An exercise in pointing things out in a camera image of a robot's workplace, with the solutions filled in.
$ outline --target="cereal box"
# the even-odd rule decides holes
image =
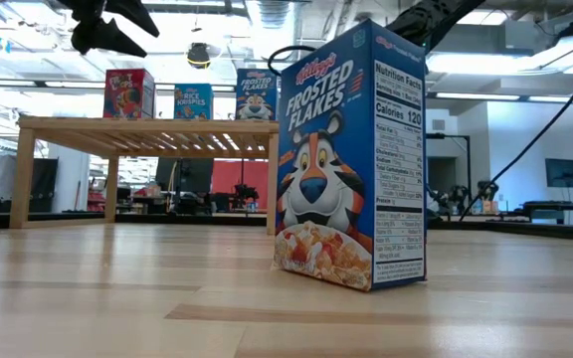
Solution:
[[[154,77],[145,69],[108,70],[105,74],[104,118],[153,118]]]
[[[239,69],[236,119],[276,120],[278,78],[269,70]]]
[[[209,84],[174,87],[175,119],[213,119],[214,92]]]
[[[365,21],[283,71],[277,266],[361,290],[426,278],[424,64]]]

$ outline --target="table leg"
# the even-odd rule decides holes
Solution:
[[[267,190],[267,235],[276,234],[276,200],[278,199],[278,134],[269,138],[269,187]]]
[[[23,229],[28,222],[30,190],[35,155],[35,132],[22,128],[17,143],[17,169],[10,208],[10,229]]]
[[[116,190],[118,188],[118,157],[109,157],[107,166],[107,185],[105,186],[105,221],[113,223],[116,219]]]

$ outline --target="cereal bowl image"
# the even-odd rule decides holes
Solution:
[[[282,269],[370,289],[371,255],[346,234],[313,222],[282,230],[274,261]]]

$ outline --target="wooden floor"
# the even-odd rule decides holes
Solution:
[[[428,282],[362,293],[264,231],[0,231],[0,357],[573,358],[573,241],[431,232]]]

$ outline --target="nutrition facts panel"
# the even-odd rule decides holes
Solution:
[[[375,62],[375,283],[424,274],[422,94],[421,80]]]

